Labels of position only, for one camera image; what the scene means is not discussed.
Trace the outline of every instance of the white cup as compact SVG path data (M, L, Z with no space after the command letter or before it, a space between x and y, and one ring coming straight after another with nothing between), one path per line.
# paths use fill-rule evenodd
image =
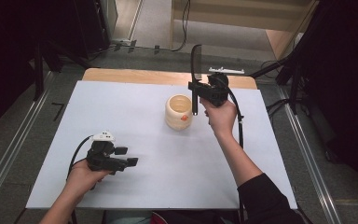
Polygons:
M178 94L170 97L165 104L165 122L176 131L181 131L191 124L193 114L191 100Z

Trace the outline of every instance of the gray floor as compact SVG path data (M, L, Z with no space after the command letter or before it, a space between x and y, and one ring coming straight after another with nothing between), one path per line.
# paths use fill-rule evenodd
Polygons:
M161 32L161 29L155 29L154 32L149 29L147 35L142 36L141 31L145 29L145 25L142 25L141 21L145 21L143 18L152 18L147 13L150 12L150 9L147 10L148 8L154 8L147 4L150 2L150 0L144 0L143 10L134 34L139 46L144 47L153 47L156 44L163 43L162 39L166 37L156 35ZM156 2L162 6L167 4L165 3L167 1L160 0ZM128 53L127 49L123 48L119 51L111 50L102 53L92 64L103 68L189 72L190 56L188 50L195 43L206 43L206 52L204 52L205 56L203 57L204 72L210 66L225 66L231 69L243 68L245 72L252 73L260 68L262 62L273 60L267 36L262 30L250 29L248 33L245 33L246 35L243 35L244 38L236 35L235 38L237 38L238 44L230 46L225 38L222 38L222 35L225 33L225 29L228 30L233 27L219 29L222 32L214 33L215 29L213 27L206 27L205 24L193 25L191 27L203 26L202 29L210 30L211 33L208 33L208 38L205 38L190 32L189 42L182 52L161 51L159 54L154 54L153 50L136 49L133 53ZM180 36L177 36L175 40L180 43ZM243 49L241 50L247 52L246 56L241 55L236 50L241 41L243 41L241 43ZM212 49L218 49L218 54L213 55L216 50ZM25 206L62 116L60 114L59 118L54 121L59 108L52 103L66 104L76 82L82 78L83 74L84 70L76 64L67 64L61 73L54 74L55 80L51 85L46 102L44 102L39 115L34 121L33 128L24 140L21 151L0 188L0 223L12 223ZM273 71L268 75L274 77L276 74L277 72ZM280 99L273 79L268 77L258 78L257 86L263 94L266 105L270 105ZM31 87L0 119L0 159L28 112L33 94L34 87ZM324 145L311 120L302 112L298 116L342 222L358 223L358 174L345 164L328 162L324 157ZM311 181L310 173L284 110L279 111L274 116L273 126L298 204L313 223L327 223L324 210ZM27 210L19 223L36 223L45 212L42 210ZM79 223L99 223L102 211L80 210L77 211L77 215L78 220L81 220Z

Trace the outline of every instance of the human hand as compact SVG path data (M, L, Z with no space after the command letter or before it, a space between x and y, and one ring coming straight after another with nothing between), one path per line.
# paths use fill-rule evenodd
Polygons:
M112 171L105 170L91 171L86 160L79 161L72 167L62 192L69 192L80 202L86 192L111 173Z
M205 107L205 115L209 117L216 137L232 134L232 128L237 115L237 108L230 101L225 101L221 106L216 107L209 101L200 98L200 103Z

